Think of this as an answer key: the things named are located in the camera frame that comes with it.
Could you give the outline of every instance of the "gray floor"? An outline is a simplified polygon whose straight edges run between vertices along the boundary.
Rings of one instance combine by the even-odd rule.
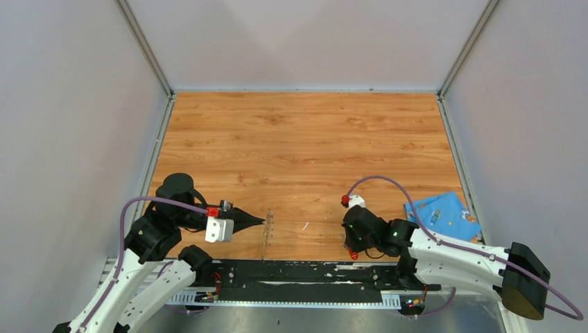
[[[427,299],[435,309],[444,300]],[[195,316],[160,310],[141,333],[261,333],[261,332],[505,332],[495,302],[476,296],[460,296],[447,310],[416,322],[397,311],[353,309],[286,309],[214,307]]]

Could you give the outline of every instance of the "black cable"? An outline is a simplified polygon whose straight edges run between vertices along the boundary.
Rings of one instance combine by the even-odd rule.
[[[368,253],[368,250],[367,250],[367,249],[365,249],[363,252],[365,252],[365,255],[367,255],[368,257],[370,257],[370,258],[372,258],[372,259],[380,259],[380,258],[382,258],[382,257],[384,256],[384,253],[382,253],[382,255],[381,255],[381,256],[379,256],[379,257],[372,257],[372,256],[371,256],[371,255]]]

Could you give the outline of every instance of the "folded blue cloth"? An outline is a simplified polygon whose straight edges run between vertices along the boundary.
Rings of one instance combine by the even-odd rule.
[[[424,226],[434,232],[470,241],[482,230],[455,192],[415,201],[415,207]],[[404,210],[407,219],[415,222],[408,203],[404,204]]]

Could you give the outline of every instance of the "wooden surface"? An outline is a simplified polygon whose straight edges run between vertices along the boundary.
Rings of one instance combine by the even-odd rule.
[[[463,201],[433,94],[180,93],[151,194],[175,172],[190,174],[209,203],[271,211],[273,222],[229,243],[182,231],[170,255],[196,244],[214,258],[349,260],[340,199],[372,174],[394,178],[414,199],[456,191]],[[406,199],[383,180],[355,193],[386,220],[406,217]]]

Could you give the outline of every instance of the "purple cable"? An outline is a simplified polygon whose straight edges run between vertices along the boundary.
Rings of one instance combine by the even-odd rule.
[[[156,203],[166,203],[168,205],[178,206],[178,207],[185,208],[187,210],[191,210],[191,211],[194,211],[194,212],[197,212],[197,213],[201,213],[201,214],[206,214],[207,213],[207,210],[204,210],[202,208],[194,207],[192,205],[187,205],[185,203],[181,203],[181,202],[175,201],[175,200],[158,198],[158,197],[155,197],[155,196],[138,196],[136,198],[130,199],[123,206],[123,210],[121,211],[121,219],[119,221],[119,223],[120,223],[120,225],[119,225],[119,233],[120,233],[119,262],[116,265],[116,268],[114,270],[114,275],[112,276],[112,280],[106,286],[106,289],[104,289],[104,293],[98,299],[98,302],[96,302],[96,304],[88,312],[88,315],[86,316],[86,319],[84,319],[84,321],[82,321],[82,323],[80,324],[80,328],[86,327],[86,325],[90,322],[90,320],[92,319],[92,316],[96,313],[96,311],[98,311],[98,309],[100,308],[100,306],[102,305],[102,303],[104,303],[104,300],[108,297],[108,294],[112,290],[112,287],[114,287],[114,283],[116,283],[116,279],[119,278],[119,274],[121,273],[121,269],[123,268],[123,261],[125,259],[125,215],[127,213],[128,208],[133,203],[136,203],[138,201],[155,201]]]
[[[173,261],[167,262],[167,263],[166,263],[166,264],[165,264],[165,265],[162,267],[162,269],[161,269],[161,270],[159,270],[159,273],[157,274],[157,278],[158,278],[158,279],[159,279],[159,277],[160,277],[160,276],[162,276],[163,272],[165,271],[165,268],[167,268],[167,266],[170,266],[171,264],[173,264]],[[167,304],[165,304],[165,308],[166,308],[166,309],[168,309],[169,311],[175,312],[176,314],[187,314],[187,315],[192,315],[192,314],[199,314],[199,313],[202,313],[202,312],[204,312],[204,311],[208,310],[208,308],[206,308],[206,309],[202,309],[202,310],[192,310],[192,311],[190,311],[190,310],[185,310],[185,311],[182,311],[182,310],[178,310],[178,309],[176,309],[176,308],[174,308],[174,307],[171,307],[171,306],[169,306],[169,305],[167,305]]]
[[[383,180],[387,180],[388,182],[391,182],[392,184],[396,185],[396,187],[398,187],[402,193],[404,193],[404,196],[406,197],[406,200],[408,200],[408,203],[410,204],[410,208],[413,211],[413,214],[415,215],[415,218],[417,220],[417,224],[419,225],[419,227],[421,227],[421,229],[423,230],[423,232],[432,240],[434,240],[435,242],[438,242],[441,245],[445,245],[448,246],[450,248],[456,248],[458,250],[463,250],[463,251],[467,251],[470,253],[476,253],[477,255],[481,255],[484,257],[491,257],[491,254],[486,253],[484,251],[481,250],[476,250],[473,248],[466,248],[465,246],[461,246],[461,245],[457,245],[457,244],[453,244],[453,243],[449,243],[448,241],[444,241],[444,240],[437,240],[437,237],[435,237],[427,228],[425,228],[424,224],[422,223],[420,217],[417,214],[417,208],[415,207],[415,204],[413,202],[413,199],[410,198],[410,196],[408,195],[408,192],[406,191],[406,189],[400,185],[400,183],[398,183],[396,180],[393,180],[392,178],[389,177],[385,177],[385,176],[379,176],[379,175],[374,175],[374,176],[368,176],[368,177],[364,177],[361,178],[360,180],[358,180],[355,184],[353,184],[353,186],[351,186],[351,189],[349,189],[349,191],[347,192],[347,195],[350,195],[351,192],[358,186],[360,185],[362,182],[365,182],[366,180],[369,179],[383,179]],[[531,279],[533,279],[535,282],[537,282],[538,284],[540,284],[542,287],[546,288],[547,290],[551,291],[551,293],[553,293],[553,295],[557,296],[557,298],[559,298],[563,303],[565,303],[565,305],[567,305],[570,309],[572,309],[576,314],[570,314],[569,312],[565,312],[564,310],[558,309],[557,307],[554,307],[552,305],[546,304],[545,308],[550,309],[551,311],[555,311],[561,315],[564,315],[566,317],[575,319],[577,321],[583,321],[584,320],[584,314],[580,311],[580,309],[578,309],[578,307],[576,307],[575,304],[573,304],[568,298],[566,298],[562,293],[560,293],[557,289],[553,288],[552,286],[550,286],[548,283],[546,283],[545,281],[539,279],[537,276],[535,276],[533,273],[531,273],[530,271],[527,271],[526,269],[524,269],[523,267],[520,267],[517,264],[514,264],[512,262],[509,262],[508,260],[502,259],[500,257],[495,257],[494,258],[496,261],[501,262],[502,264],[505,264],[507,266],[513,267],[514,269],[518,270],[519,272],[523,273],[524,275],[527,275],[528,277],[530,277]],[[445,305],[443,305],[441,308],[428,313],[428,315],[431,314],[436,314],[438,312],[440,312],[441,310],[445,309],[450,302],[453,301],[454,296],[455,296],[455,288],[453,289],[453,292],[451,294],[451,297],[449,298],[449,300],[447,301],[447,303],[445,303]]]

